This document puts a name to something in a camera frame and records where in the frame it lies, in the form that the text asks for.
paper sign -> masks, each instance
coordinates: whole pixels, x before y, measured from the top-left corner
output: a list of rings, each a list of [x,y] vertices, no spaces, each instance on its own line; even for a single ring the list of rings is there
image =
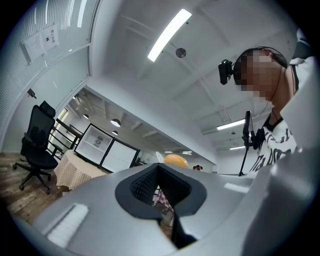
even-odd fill
[[[52,47],[59,45],[58,24],[49,26],[41,30],[40,33],[45,51],[48,51]]]
[[[39,32],[24,40],[24,45],[31,61],[34,61],[45,53],[45,48]]]
[[[31,61],[59,45],[58,24],[49,26],[23,41]]]

black hair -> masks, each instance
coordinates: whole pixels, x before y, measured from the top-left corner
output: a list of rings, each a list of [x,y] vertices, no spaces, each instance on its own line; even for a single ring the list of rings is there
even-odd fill
[[[288,63],[286,58],[276,49],[268,46],[258,46],[256,48],[250,48],[245,50],[241,55],[236,59],[233,67],[233,78],[235,84],[238,86],[245,86],[245,81],[241,79],[241,62],[247,61],[247,56],[252,56],[254,51],[262,51],[268,50],[269,52],[273,53],[272,59],[279,63],[282,67],[287,68]]]

chair armrest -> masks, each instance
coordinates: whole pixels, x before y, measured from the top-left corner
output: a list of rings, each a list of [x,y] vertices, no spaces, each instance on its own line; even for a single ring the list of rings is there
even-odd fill
[[[29,143],[34,143],[33,142],[33,140],[32,140],[32,138],[30,137],[30,135],[28,134],[28,133],[24,133],[24,138],[25,138],[25,140],[27,141],[27,142],[29,142]]]
[[[53,152],[52,152],[52,156],[55,156],[55,155],[56,155],[57,150],[59,150],[60,152],[62,152],[62,148],[59,147],[58,145],[52,144],[52,146],[54,146],[54,150],[53,150]]]

black office chair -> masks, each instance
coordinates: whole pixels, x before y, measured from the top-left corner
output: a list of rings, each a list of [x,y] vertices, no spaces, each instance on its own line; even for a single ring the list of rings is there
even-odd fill
[[[50,188],[45,184],[44,180],[40,175],[48,176],[48,181],[51,179],[51,174],[41,171],[50,170],[57,167],[58,162],[54,155],[57,150],[62,152],[62,149],[55,145],[53,153],[50,154],[47,151],[49,135],[52,128],[55,125],[56,111],[45,101],[40,105],[33,106],[28,131],[24,133],[22,139],[21,155],[25,156],[26,161],[30,166],[23,165],[16,162],[12,167],[17,169],[17,166],[29,171],[27,177],[25,177],[19,186],[20,190],[25,189],[25,183],[30,180],[33,176],[36,176],[40,182],[46,187],[46,193],[50,194]]]

orange ball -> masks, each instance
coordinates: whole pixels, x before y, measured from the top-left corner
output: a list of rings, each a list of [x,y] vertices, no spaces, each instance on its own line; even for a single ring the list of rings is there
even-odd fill
[[[165,164],[173,164],[173,165],[184,167],[184,168],[189,168],[187,160],[184,159],[182,156],[176,155],[176,154],[167,155],[164,158],[164,163]]]

